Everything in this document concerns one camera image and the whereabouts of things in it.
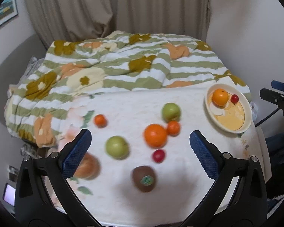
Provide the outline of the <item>red cherry tomato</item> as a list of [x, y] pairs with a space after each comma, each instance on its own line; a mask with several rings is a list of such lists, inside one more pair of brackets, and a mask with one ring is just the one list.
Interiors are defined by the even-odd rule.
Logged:
[[236, 104], [239, 102], [239, 97], [238, 97], [238, 95], [233, 94], [233, 95], [231, 96], [231, 98], [230, 98], [230, 101], [231, 101], [234, 105], [236, 105]]
[[156, 150], [156, 151], [154, 151], [154, 152], [152, 153], [152, 159], [153, 159], [153, 161], [156, 162], [156, 163], [161, 163], [161, 162], [163, 162], [164, 159], [165, 159], [165, 157], [166, 157], [166, 153], [165, 153], [165, 151], [162, 150], [162, 149], [158, 149], [158, 150]]

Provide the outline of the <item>large orange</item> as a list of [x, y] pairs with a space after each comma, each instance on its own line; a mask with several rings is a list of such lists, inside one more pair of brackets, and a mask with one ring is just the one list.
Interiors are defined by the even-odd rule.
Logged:
[[219, 106], [224, 107], [229, 100], [229, 95], [224, 89], [216, 89], [212, 95], [212, 102]]
[[160, 124], [150, 124], [144, 130], [144, 140], [152, 148], [161, 148], [167, 143], [166, 129]]

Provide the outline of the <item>russet brown apple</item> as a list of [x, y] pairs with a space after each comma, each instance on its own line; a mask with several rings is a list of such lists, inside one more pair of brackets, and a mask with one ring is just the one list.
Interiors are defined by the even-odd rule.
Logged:
[[83, 179], [92, 178], [98, 174], [99, 170], [100, 164], [98, 159], [94, 155], [86, 152], [77, 170], [75, 171], [74, 176]]

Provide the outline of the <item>brown kiwi with sticker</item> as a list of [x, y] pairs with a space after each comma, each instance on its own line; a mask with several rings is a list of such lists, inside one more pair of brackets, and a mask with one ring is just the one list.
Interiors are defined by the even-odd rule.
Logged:
[[148, 193], [156, 186], [156, 173], [150, 166], [138, 166], [132, 171], [132, 181], [139, 191]]

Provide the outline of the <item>green apple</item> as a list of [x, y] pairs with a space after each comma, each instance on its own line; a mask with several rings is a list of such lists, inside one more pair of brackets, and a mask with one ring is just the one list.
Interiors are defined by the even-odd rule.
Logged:
[[165, 122], [179, 121], [181, 116], [181, 109], [175, 103], [166, 103], [162, 107], [162, 118]]
[[106, 153], [114, 159], [124, 159], [129, 155], [129, 145], [121, 136], [112, 136], [105, 143]]

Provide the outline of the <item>cream yellow plate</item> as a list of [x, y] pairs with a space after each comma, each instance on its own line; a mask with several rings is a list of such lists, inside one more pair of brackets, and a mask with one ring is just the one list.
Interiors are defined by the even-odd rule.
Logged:
[[[224, 107], [219, 107], [212, 102], [212, 95], [216, 89], [224, 89], [229, 95], [229, 100]], [[239, 97], [236, 105], [230, 101], [233, 94]], [[252, 123], [252, 111], [247, 98], [231, 85], [214, 84], [210, 86], [205, 94], [204, 104], [214, 124], [226, 132], [244, 133]]]

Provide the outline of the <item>small mandarin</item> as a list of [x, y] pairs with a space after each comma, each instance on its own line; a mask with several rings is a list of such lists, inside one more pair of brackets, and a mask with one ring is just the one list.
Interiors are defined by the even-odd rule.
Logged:
[[181, 129], [181, 126], [178, 121], [173, 120], [173, 121], [168, 122], [167, 124], [167, 133], [170, 136], [177, 136], [180, 133], [180, 129]]
[[98, 128], [104, 128], [107, 125], [107, 119], [102, 114], [97, 114], [94, 117], [94, 123]]

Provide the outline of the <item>white floral tablecloth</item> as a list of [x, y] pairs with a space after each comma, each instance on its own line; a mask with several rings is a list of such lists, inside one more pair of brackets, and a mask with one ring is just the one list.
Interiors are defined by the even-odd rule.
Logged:
[[[199, 130], [221, 152], [235, 158], [256, 156], [264, 178], [271, 177], [268, 149], [261, 130], [251, 125], [243, 134], [220, 129], [209, 116], [205, 95], [214, 82], [195, 86], [76, 96], [67, 104], [59, 149], [82, 128], [92, 133], [88, 158], [80, 173], [67, 179], [90, 213], [104, 225], [156, 226], [183, 221], [213, 185], [190, 147]], [[179, 105], [180, 133], [168, 136], [160, 149], [144, 138], [151, 124], [162, 127], [162, 107]]]

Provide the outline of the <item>grey sofa backrest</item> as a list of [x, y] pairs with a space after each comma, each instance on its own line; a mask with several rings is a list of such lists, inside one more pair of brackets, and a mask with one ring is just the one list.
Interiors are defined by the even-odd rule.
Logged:
[[38, 35], [33, 34], [21, 43], [0, 65], [0, 123], [5, 125], [4, 106], [10, 84], [17, 84], [29, 64], [31, 57], [45, 57], [46, 47]]

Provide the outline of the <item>green striped floral quilt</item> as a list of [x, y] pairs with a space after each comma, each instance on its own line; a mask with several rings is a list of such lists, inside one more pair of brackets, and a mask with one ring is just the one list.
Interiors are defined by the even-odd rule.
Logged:
[[184, 87], [233, 75], [202, 40], [176, 34], [114, 31], [105, 38], [52, 42], [40, 65], [9, 88], [4, 116], [8, 132], [38, 147], [52, 147], [69, 128], [87, 128], [97, 94]]

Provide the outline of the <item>beige curtain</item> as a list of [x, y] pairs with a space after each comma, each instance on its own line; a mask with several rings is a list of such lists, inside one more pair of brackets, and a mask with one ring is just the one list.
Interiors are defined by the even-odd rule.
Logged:
[[25, 0], [34, 30], [46, 46], [129, 33], [172, 33], [204, 40], [209, 0]]

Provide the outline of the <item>framed wall picture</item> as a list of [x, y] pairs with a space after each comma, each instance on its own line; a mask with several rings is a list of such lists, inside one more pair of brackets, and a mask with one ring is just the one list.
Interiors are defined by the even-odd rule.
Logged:
[[16, 0], [3, 0], [0, 5], [0, 27], [18, 15]]

